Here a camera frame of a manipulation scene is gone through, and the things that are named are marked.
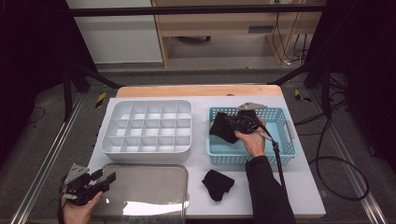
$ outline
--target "white compartment tray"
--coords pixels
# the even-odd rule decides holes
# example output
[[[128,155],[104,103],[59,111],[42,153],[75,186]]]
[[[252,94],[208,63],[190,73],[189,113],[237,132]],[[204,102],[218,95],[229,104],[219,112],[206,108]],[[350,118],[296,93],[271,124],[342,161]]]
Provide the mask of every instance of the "white compartment tray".
[[[108,105],[98,139],[113,161],[184,161],[191,146],[191,103],[120,101]]]

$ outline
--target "human hand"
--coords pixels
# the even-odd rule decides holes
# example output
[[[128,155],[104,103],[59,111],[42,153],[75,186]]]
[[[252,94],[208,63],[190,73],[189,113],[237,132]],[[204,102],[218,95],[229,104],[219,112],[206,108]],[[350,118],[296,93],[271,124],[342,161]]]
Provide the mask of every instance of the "human hand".
[[[259,121],[265,126],[265,120],[259,118]],[[250,154],[250,156],[255,158],[265,155],[265,139],[260,135],[260,133],[263,132],[264,130],[262,128],[258,128],[255,133],[244,134],[238,131],[235,131],[234,133],[237,138],[244,142],[245,149]]]
[[[85,224],[91,218],[93,208],[99,203],[103,197],[103,192],[98,192],[92,200],[82,206],[68,203],[66,198],[62,197],[62,204],[64,204],[64,223],[65,224]]]

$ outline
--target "gray floor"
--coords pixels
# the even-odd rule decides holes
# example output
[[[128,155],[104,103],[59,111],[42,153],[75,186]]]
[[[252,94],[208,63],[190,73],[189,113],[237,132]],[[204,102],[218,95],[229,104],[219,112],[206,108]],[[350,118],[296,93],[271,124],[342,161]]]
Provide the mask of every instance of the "gray floor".
[[[174,84],[229,84],[229,83],[266,83],[286,75],[293,67],[278,65],[269,54],[268,46],[262,38],[250,36],[212,37],[209,42],[200,40],[176,39],[170,54],[170,63],[166,69],[148,68],[134,71],[104,71],[104,76],[125,85],[174,85]],[[236,49],[230,49],[235,43]],[[319,113],[315,102],[306,103],[294,98],[294,89],[299,89],[303,97],[315,99],[317,90],[306,91],[301,85],[304,75],[300,75],[282,88],[290,114],[294,122]],[[96,142],[99,125],[106,112],[109,97],[116,91],[90,79],[92,89],[83,95],[81,108],[76,116],[70,132],[63,142],[62,150],[55,160],[49,176],[43,183],[43,188],[37,195],[29,219],[42,220],[56,218],[55,203],[50,200],[56,196],[59,180],[70,168],[73,162],[88,165]],[[98,95],[105,91],[107,96],[101,108],[94,108]],[[334,104],[343,100],[342,96],[334,97]],[[61,129],[64,117],[63,88],[56,86],[42,92],[36,98],[36,106],[45,109],[45,115],[39,121],[26,125],[20,141],[15,146],[7,164],[0,171],[0,221],[5,223],[12,218],[21,204],[26,192],[31,187],[35,175],[46,159],[57,133]],[[43,110],[37,108],[31,116],[31,121],[40,118]],[[324,125],[323,119],[297,126],[298,134],[318,133]],[[371,194],[381,209],[388,223],[396,223],[396,175],[390,170],[384,159],[370,156],[369,146],[364,141],[359,125],[344,106],[333,111],[332,127],[342,139],[355,164],[367,176]],[[315,158],[319,135],[300,135],[307,160]],[[327,131],[320,148],[320,155],[339,155],[339,143],[334,141],[330,131]],[[317,186],[323,195],[326,216],[317,220],[298,220],[299,223],[385,223],[371,221],[363,206],[364,202],[343,200],[327,189],[318,180],[315,165],[311,170],[317,181]],[[347,175],[346,167],[340,162],[323,161],[320,171],[325,182],[335,191],[349,197],[356,197],[354,185]],[[200,221],[198,223],[231,223],[231,221]]]

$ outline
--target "blue plastic basket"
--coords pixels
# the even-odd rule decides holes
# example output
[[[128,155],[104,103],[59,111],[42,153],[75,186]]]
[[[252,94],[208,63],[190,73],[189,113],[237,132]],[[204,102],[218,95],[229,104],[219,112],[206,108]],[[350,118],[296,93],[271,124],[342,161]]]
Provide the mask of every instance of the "blue plastic basket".
[[[272,137],[279,143],[279,155],[282,164],[288,163],[298,155],[296,140],[290,128],[290,122],[285,117],[282,108],[263,108],[255,110],[259,118],[264,119],[266,128]],[[209,130],[218,112],[227,115],[236,115],[238,112],[235,107],[209,107],[207,110],[207,138],[206,152],[213,164],[240,164],[250,160],[250,156],[245,150],[242,141],[238,140],[231,144],[222,138],[209,134]],[[265,140],[265,155],[268,161],[276,164],[275,152],[270,141]]]

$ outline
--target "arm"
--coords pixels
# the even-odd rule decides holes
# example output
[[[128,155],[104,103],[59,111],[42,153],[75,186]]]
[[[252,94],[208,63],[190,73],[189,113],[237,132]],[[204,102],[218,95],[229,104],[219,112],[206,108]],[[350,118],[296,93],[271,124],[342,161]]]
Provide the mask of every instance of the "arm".
[[[103,197],[103,192],[100,191],[92,200],[82,206],[76,206],[68,203],[65,198],[62,198],[64,224],[86,224],[91,218],[93,208],[99,203]]]
[[[259,133],[235,136],[244,142],[252,159],[246,163],[247,180],[253,207],[253,219],[259,223],[296,223],[286,192],[274,179],[268,159],[264,155],[265,142]]]

